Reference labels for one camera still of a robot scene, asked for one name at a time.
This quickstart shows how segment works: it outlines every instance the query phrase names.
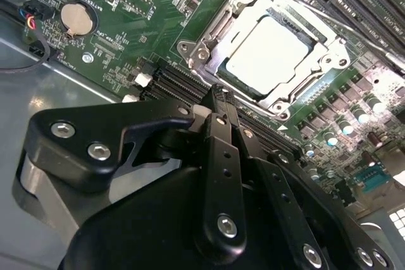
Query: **motherboard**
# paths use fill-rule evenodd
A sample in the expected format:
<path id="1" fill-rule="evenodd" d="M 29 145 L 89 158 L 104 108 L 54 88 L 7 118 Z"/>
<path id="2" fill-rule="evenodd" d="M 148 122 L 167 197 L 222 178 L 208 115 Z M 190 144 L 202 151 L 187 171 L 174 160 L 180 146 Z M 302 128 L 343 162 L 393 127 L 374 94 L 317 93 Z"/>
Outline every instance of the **motherboard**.
<path id="1" fill-rule="evenodd" d="M 405 185 L 405 161 L 387 161 L 405 155 L 404 71 L 297 3 L 38 1 L 56 12 L 38 23 L 56 59 L 117 96 L 194 104 L 221 83 L 264 150 L 292 152 L 346 206 L 347 189 Z M 404 56 L 405 0 L 303 1 Z"/>

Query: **wire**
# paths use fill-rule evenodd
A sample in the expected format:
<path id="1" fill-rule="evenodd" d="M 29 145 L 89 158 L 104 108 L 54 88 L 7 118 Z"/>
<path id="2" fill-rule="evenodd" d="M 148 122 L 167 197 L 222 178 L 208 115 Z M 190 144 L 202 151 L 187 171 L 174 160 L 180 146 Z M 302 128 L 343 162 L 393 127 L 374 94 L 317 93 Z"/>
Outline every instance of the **wire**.
<path id="1" fill-rule="evenodd" d="M 24 16 L 22 9 L 19 9 L 19 12 L 20 12 L 20 15 Z M 27 18 L 27 27 L 29 29 L 31 29 L 31 31 L 33 31 L 33 33 L 37 37 L 37 40 L 39 40 L 39 42 L 44 47 L 44 54 L 42 55 L 40 60 L 38 60 L 34 64 L 30 64 L 30 65 L 24 66 L 22 68 L 0 68 L 0 73 L 12 74 L 12 73 L 21 73 L 21 72 L 31 71 L 31 70 L 34 70 L 34 69 L 40 67 L 51 56 L 51 48 L 49 47 L 49 44 L 47 43 L 46 38 L 43 36 L 41 31 L 37 30 L 34 16 L 27 14 L 27 15 L 25 15 L 25 17 Z"/>
<path id="2" fill-rule="evenodd" d="M 35 25 L 34 16 L 27 16 L 27 27 L 31 30 L 35 30 L 37 26 Z"/>
<path id="3" fill-rule="evenodd" d="M 367 37 L 365 37 L 363 34 L 359 33 L 358 31 L 356 31 L 355 29 L 353 29 L 352 27 L 350 27 L 349 25 L 346 25 L 345 23 L 342 23 L 340 21 L 338 21 L 337 19 L 329 16 L 328 14 L 322 12 L 321 10 L 315 8 L 314 6 L 306 3 L 303 0 L 293 0 L 296 3 L 299 3 L 300 5 L 304 6 L 305 8 L 311 10 L 312 12 L 314 12 L 315 14 L 324 17 L 325 19 L 333 22 L 334 24 L 348 30 L 350 33 L 352 33 L 353 35 L 355 35 L 357 38 L 361 39 L 364 43 L 368 44 L 370 47 L 383 52 L 385 57 L 391 61 L 392 63 L 394 63 L 395 65 L 397 65 L 398 67 L 400 67 L 401 69 L 405 70 L 405 60 L 403 60 L 400 56 L 389 52 L 388 50 L 385 50 L 384 48 L 376 45 L 375 43 L 373 43 L 370 39 L 368 39 Z"/>

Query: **black connector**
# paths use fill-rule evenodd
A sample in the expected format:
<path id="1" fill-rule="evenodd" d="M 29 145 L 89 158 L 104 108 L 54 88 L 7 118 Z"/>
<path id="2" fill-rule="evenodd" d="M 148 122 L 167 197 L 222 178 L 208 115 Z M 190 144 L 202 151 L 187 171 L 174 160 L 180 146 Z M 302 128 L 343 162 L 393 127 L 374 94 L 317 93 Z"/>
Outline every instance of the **black connector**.
<path id="1" fill-rule="evenodd" d="M 49 56 L 47 61 L 49 61 L 50 59 L 54 59 L 59 55 L 58 50 L 54 49 L 51 46 L 49 46 L 49 48 L 51 49 L 51 55 Z M 39 40 L 36 40 L 28 45 L 28 51 L 41 58 L 44 55 L 44 46 Z"/>
<path id="2" fill-rule="evenodd" d="M 51 19 L 55 15 L 54 8 L 51 8 L 38 0 L 26 1 L 23 3 L 21 9 L 26 11 L 28 14 L 34 15 L 35 18 L 40 21 Z"/>

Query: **silver screw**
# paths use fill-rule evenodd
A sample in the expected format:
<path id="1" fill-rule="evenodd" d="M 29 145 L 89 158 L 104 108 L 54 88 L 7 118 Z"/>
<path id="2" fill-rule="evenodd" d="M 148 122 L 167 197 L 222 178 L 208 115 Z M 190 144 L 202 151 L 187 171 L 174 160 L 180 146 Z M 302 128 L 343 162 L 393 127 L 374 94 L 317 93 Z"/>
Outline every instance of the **silver screw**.
<path id="1" fill-rule="evenodd" d="M 105 161 L 111 156 L 111 151 L 103 144 L 91 144 L 87 148 L 87 153 L 98 161 Z"/>
<path id="2" fill-rule="evenodd" d="M 373 260 L 362 248 L 357 249 L 357 254 L 360 256 L 360 259 L 369 267 L 373 266 Z"/>
<path id="3" fill-rule="evenodd" d="M 201 60 L 207 59 L 209 56 L 209 52 L 205 49 L 199 49 L 198 50 L 198 58 Z"/>
<path id="4" fill-rule="evenodd" d="M 308 245 L 307 243 L 304 244 L 302 251 L 304 252 L 305 258 L 311 263 L 312 266 L 317 269 L 322 267 L 321 256 L 311 245 Z"/>
<path id="5" fill-rule="evenodd" d="M 253 137 L 253 133 L 252 133 L 250 130 L 248 130 L 248 129 L 243 130 L 243 133 L 245 133 L 245 135 L 246 135 L 247 137 L 249 137 L 249 138 L 252 138 L 252 137 Z"/>
<path id="6" fill-rule="evenodd" d="M 183 107 L 178 107 L 178 111 L 184 115 L 188 115 L 189 114 L 189 110 L 184 109 Z"/>
<path id="7" fill-rule="evenodd" d="M 285 164 L 289 163 L 289 159 L 285 157 L 283 154 L 279 154 L 278 157 L 281 159 L 281 161 Z"/>
<path id="8" fill-rule="evenodd" d="M 82 61 L 84 63 L 92 63 L 94 61 L 94 57 L 91 53 L 89 52 L 84 52 L 82 55 Z"/>
<path id="9" fill-rule="evenodd" d="M 219 122 L 221 125 L 226 125 L 226 124 L 227 124 L 226 121 L 223 120 L 223 119 L 220 118 L 220 117 L 217 117 L 216 120 L 217 120 L 217 122 Z"/>
<path id="10" fill-rule="evenodd" d="M 72 125 L 69 125 L 68 123 L 54 123 L 51 126 L 51 132 L 56 137 L 69 138 L 74 136 L 76 130 Z"/>
<path id="11" fill-rule="evenodd" d="M 218 229 L 228 238 L 234 238 L 238 233 L 238 229 L 234 221 L 226 215 L 221 215 L 217 220 Z"/>
<path id="12" fill-rule="evenodd" d="M 375 259 L 378 262 L 380 262 L 381 265 L 383 265 L 384 267 L 388 267 L 387 261 L 382 257 L 381 254 L 379 254 L 377 251 L 373 251 L 373 255 L 374 255 Z"/>

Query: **electrolytic capacitor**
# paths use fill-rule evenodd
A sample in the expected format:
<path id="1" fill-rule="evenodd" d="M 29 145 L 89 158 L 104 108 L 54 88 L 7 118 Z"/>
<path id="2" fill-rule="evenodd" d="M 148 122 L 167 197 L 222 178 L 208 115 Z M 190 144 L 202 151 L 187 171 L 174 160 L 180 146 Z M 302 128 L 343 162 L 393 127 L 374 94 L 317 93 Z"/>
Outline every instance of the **electrolytic capacitor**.
<path id="1" fill-rule="evenodd" d="M 312 180 L 319 180 L 319 174 L 318 174 L 318 170 L 316 168 L 309 169 L 308 174 Z"/>
<path id="2" fill-rule="evenodd" d="M 367 164 L 367 166 L 372 167 L 375 165 L 375 160 L 369 152 L 364 151 L 363 153 L 361 153 L 361 158 Z"/>
<path id="3" fill-rule="evenodd" d="M 333 134 L 332 132 L 326 132 L 323 138 L 327 141 L 327 144 L 330 145 L 331 147 L 337 145 L 338 140 L 335 134 Z"/>
<path id="4" fill-rule="evenodd" d="M 377 137 L 377 135 L 375 135 L 374 132 L 370 132 L 369 134 L 367 134 L 367 138 L 373 144 L 374 147 L 376 148 L 382 147 L 383 145 L 382 141 Z"/>
<path id="5" fill-rule="evenodd" d="M 352 113 L 359 123 L 367 123 L 370 120 L 370 116 L 362 109 L 354 110 Z"/>
<path id="6" fill-rule="evenodd" d="M 315 151 L 314 151 L 312 145 L 309 145 L 309 144 L 305 145 L 304 150 L 305 150 L 305 155 L 307 155 L 308 157 L 314 157 Z"/>
<path id="7" fill-rule="evenodd" d="M 367 100 L 367 105 L 373 110 L 374 113 L 382 113 L 386 110 L 385 104 L 383 104 L 378 98 L 372 97 Z"/>
<path id="8" fill-rule="evenodd" d="M 353 133 L 353 131 L 354 131 L 353 126 L 347 120 L 342 120 L 339 123 L 339 128 L 342 130 L 342 133 L 344 135 L 349 135 L 349 134 Z"/>

